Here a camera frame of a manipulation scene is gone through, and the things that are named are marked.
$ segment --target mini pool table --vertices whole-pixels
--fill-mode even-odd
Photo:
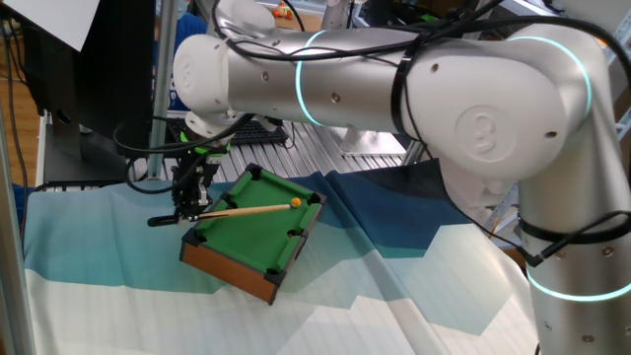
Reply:
[[[182,237],[179,259],[271,305],[326,197],[250,164],[210,209],[289,204],[294,197],[298,208],[197,223]]]

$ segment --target silver metal frame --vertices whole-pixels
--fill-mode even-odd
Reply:
[[[156,65],[156,85],[154,87],[155,105],[154,115],[166,117],[171,99],[171,77],[174,66],[175,50],[175,29],[177,26],[177,1],[163,0],[160,38],[158,40],[158,60]],[[165,144],[167,124],[163,121],[154,120],[151,130],[151,147]],[[154,154],[149,159],[149,178],[157,178],[160,175],[160,164],[163,160],[162,154]]]
[[[35,343],[1,107],[0,132],[0,325],[7,355],[32,355]]]

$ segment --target metal pole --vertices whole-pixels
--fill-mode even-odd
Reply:
[[[412,143],[410,143],[410,146],[407,148],[407,152],[405,152],[405,156],[403,157],[401,165],[407,166],[418,163],[418,161],[421,160],[421,155],[424,151],[425,149],[421,142],[412,141]]]
[[[160,37],[158,39],[158,60],[156,65],[156,87],[154,95],[154,116],[166,117],[171,99],[171,77],[174,66],[175,28],[177,26],[177,1],[163,0],[160,17]],[[151,146],[157,147],[165,144],[167,123],[154,120],[151,130]],[[149,157],[149,178],[160,178],[162,171],[162,154],[154,154]]]
[[[11,183],[4,117],[0,107],[0,319],[7,355],[35,354],[18,213]]]
[[[349,6],[350,0],[329,0],[322,16],[323,30],[341,30],[346,25],[344,10]]]

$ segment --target green felt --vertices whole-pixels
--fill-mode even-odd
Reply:
[[[285,246],[285,249],[283,249],[283,252],[280,253],[278,260],[276,261],[276,267],[279,270],[282,270],[285,267],[285,265],[287,265],[287,262],[289,261],[289,258],[292,256],[292,252],[294,252],[294,249],[298,245],[299,241],[300,241],[300,236],[294,236],[291,240],[289,240],[289,243]]]
[[[316,204],[309,206],[309,208],[307,209],[307,212],[303,216],[303,219],[300,220],[300,224],[298,225],[298,227],[300,227],[300,229],[302,230],[305,230],[309,226],[309,223],[312,222],[312,218],[314,217],[316,212],[317,212]]]
[[[289,190],[295,191],[297,193],[297,196],[311,196],[309,191],[305,188],[302,188],[294,183],[288,182],[287,180],[278,177],[272,173],[266,172],[266,171],[261,171],[260,172],[261,178],[268,180],[269,182],[273,182],[273,183],[278,183],[279,185],[283,186],[284,188],[287,188]]]
[[[252,173],[250,172],[246,172],[244,174],[244,176],[239,180],[239,182],[237,182],[237,184],[235,184],[232,188],[232,190],[230,191],[230,194],[232,196],[237,196],[238,194],[241,193],[241,191],[244,189],[244,187],[252,180]]]
[[[262,172],[260,180],[245,177],[235,185],[238,193],[231,199],[240,208],[289,204],[294,197],[302,200],[300,207],[269,213],[208,220],[200,224],[197,232],[207,240],[204,244],[261,272],[267,269],[281,271],[300,237],[289,238],[290,231],[301,233],[306,215],[313,218],[319,205],[309,206],[312,196],[308,190],[280,177]],[[215,211],[228,208],[220,202]]]

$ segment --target white paper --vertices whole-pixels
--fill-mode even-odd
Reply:
[[[5,0],[4,3],[53,36],[81,51],[100,1]]]

